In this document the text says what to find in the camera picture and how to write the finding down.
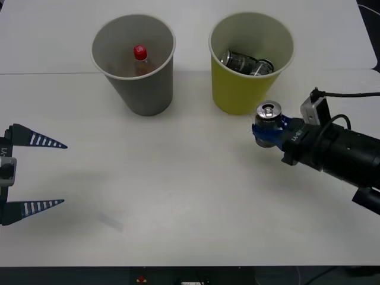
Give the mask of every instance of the dark floor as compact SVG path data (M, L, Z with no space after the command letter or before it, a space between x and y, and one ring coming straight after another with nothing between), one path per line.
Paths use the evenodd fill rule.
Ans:
M378 267L71 267L0 268L0 284L79 285L141 284L181 285L202 282L207 285L379 285Z
M379 60L380 59L380 15L369 10L369 9L372 9L380 13L380 1L357 0L357 3L359 4L360 12L362 13L362 17L366 25L369 38L371 40L373 49L378 59L378 64L374 68L374 70L376 70L377 72L380 72L380 60Z

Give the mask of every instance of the red bottle cap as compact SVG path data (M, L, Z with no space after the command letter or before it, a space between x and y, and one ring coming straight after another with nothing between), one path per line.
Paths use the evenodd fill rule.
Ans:
M144 61L148 57L147 49L142 45L135 46L133 53L135 54L135 59L138 61Z

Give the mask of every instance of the yellow paper cup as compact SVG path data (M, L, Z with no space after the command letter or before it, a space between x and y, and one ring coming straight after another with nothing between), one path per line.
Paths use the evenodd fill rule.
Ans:
M256 12L233 14L221 20L211 31L208 46L214 102L232 115L254 112L295 55L295 43L289 29L275 18ZM267 59L273 63L274 72L254 77L232 71L219 60L228 49Z

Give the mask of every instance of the cup rim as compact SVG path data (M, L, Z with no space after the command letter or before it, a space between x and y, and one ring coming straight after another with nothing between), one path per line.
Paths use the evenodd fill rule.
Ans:
M240 15L240 14L260 14L260 15L264 15L266 17L270 17L272 18L273 20L276 20L277 22L279 22L281 25L283 25L285 27L285 29L289 32L289 35L290 35L290 38L292 39L292 42L293 42L293 52L292 52L292 56L290 57L289 61L287 62L287 64L285 64L282 68L280 68L279 70L273 72L273 73L270 73L270 74L267 74L267 75L261 75L261 76L251 76L251 75L246 75L246 74L241 74L241 73L238 73L232 69L229 69L227 66L225 66L224 64L222 64L220 62L220 60L216 57L215 53L214 53L214 50L211 46L211 37L213 36L213 33L214 33L214 30L215 28L222 22L224 21L225 19L229 18L229 17L232 17L232 16L235 16L235 15ZM227 16L225 16L223 19L221 19L218 23L216 23L214 25L214 27L211 29L211 32L210 32L210 35L208 37L208 48L211 52L211 56L213 57L213 59L223 68L225 69L226 71L229 71L231 72L232 74L235 74L235 75L238 75L240 77L243 77L243 78L250 78L252 80L260 80L262 78L269 78L269 77L272 77L272 76L276 76L278 74L280 74L281 72L283 72L290 64L291 62L293 61L294 57L295 57L295 54L296 54L296 41L295 41L295 37L292 33L292 31L288 28L287 25L285 25L283 22L281 22L279 19L271 16L271 15L268 15L268 14L264 14L264 13L260 13L260 12L256 12L256 11L248 11L248 12L237 12L237 13L232 13L232 14L229 14Z
M135 16L135 15L140 15L140 16L147 16L147 17L151 17L151 18L154 18L158 21L160 21L161 23L163 23L168 29L169 31L171 32L172 34L172 37L173 37L173 48L172 48L172 51L170 53L170 55L168 56L168 58L166 59L166 61L160 65L160 67L158 67L157 69L155 69L154 71L148 73L148 74L145 74L145 75L141 75L141 76L136 76L136 77L121 77L121 76L115 76L115 75L112 75L111 73L108 73L106 71L104 71L103 69L101 69L100 66L98 66L98 64L96 63L95 59L94 59L94 56L93 56L93 45L94 45L94 41L95 41L95 38L97 37L97 35L99 34L99 32L105 27L107 26L108 24L110 24L111 22L113 21L116 21L117 19L120 19L120 18L123 18L123 17L127 17L127 16ZM93 37L93 41L92 41L92 45L91 45L91 60L93 62L93 64L95 65L95 67L101 72L103 73L105 76L107 77L110 77L110 78L114 78L114 79L117 79L117 80L139 80L139 79L143 79L143 78L147 78L147 77L150 77L156 73L158 73L161 69L163 69L173 58L173 55L174 55L174 51L176 49L176 37L174 35L174 31L172 30L172 28L168 25L167 22L165 22L164 20L162 20L161 18L159 17L156 17L156 16L153 16L153 15L150 15L150 14L143 14L143 13L138 13L138 14L124 14L124 15L121 15L121 16L118 16L116 18L113 18L111 20L109 20L108 22L104 23L99 29L98 31L96 32L95 36Z

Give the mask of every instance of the white table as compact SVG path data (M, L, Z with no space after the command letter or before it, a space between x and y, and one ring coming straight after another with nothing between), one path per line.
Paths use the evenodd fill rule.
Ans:
M378 86L375 71L296 69L271 89L288 115L315 85ZM177 72L172 105L151 118L101 74L3 75L0 86L0 129L17 122L69 146L14 150L10 200L66 201L2 227L0 266L379 264L380 218L350 201L355 189L259 148L252 118L213 104L209 72ZM378 101L330 108L380 137L361 121L380 118Z
M224 16L259 11L287 24L306 66L373 68L356 0L7 0L0 14L0 74L97 72L94 35L105 22L144 12L173 28L177 70L210 69L208 35Z
M131 6L143 7L33 1L4 5L0 73L93 72L92 33ZM15 148L9 200L66 201L0 228L0 266L378 265L380 218L350 201L356 190L259 148L253 117L229 116L213 104L208 71L212 24L255 6L286 22L298 41L294 63L269 92L286 114L299 116L315 86L378 90L375 71L321 69L375 65L354 1L191 1L181 9L177 2L155 1L147 11L165 18L178 41L175 99L158 116L131 113L101 74L0 76L0 130L24 124L69 146ZM169 4L177 13L166 11ZM332 25L337 8L344 12ZM315 40L303 41L301 30ZM378 124L368 123L380 119L379 99L329 103L353 129L380 137Z

